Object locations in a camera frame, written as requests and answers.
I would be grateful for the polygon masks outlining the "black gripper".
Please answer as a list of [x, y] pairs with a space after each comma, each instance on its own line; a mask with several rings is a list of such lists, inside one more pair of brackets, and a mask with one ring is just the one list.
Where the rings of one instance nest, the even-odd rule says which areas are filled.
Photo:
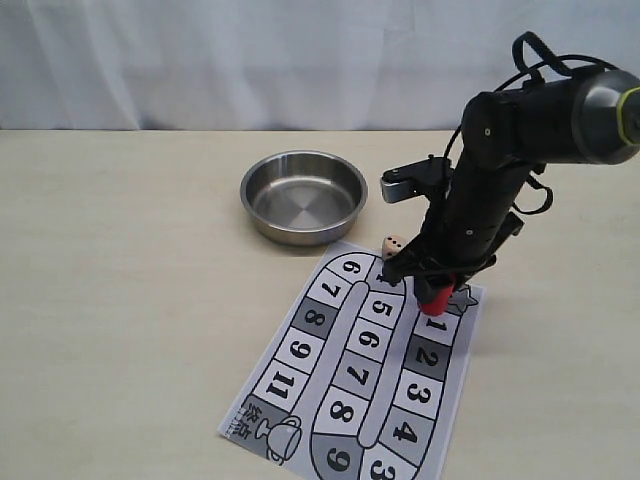
[[384, 260], [383, 280], [395, 286], [413, 277], [414, 296], [430, 302], [437, 290], [486, 268], [493, 244], [533, 165], [514, 161], [497, 169], [482, 166], [464, 150], [453, 172], [444, 207], [430, 230]]

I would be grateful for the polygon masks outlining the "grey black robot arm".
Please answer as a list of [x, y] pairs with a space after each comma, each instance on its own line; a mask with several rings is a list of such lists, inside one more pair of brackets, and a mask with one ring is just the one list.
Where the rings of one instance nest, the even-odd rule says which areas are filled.
[[465, 107], [458, 161], [434, 156], [381, 177], [383, 198], [429, 202], [419, 233], [385, 256], [383, 279], [414, 280], [426, 311], [493, 266], [496, 252], [523, 228], [516, 198], [548, 164], [619, 165], [639, 151], [639, 79], [582, 69], [560, 81], [482, 92]]

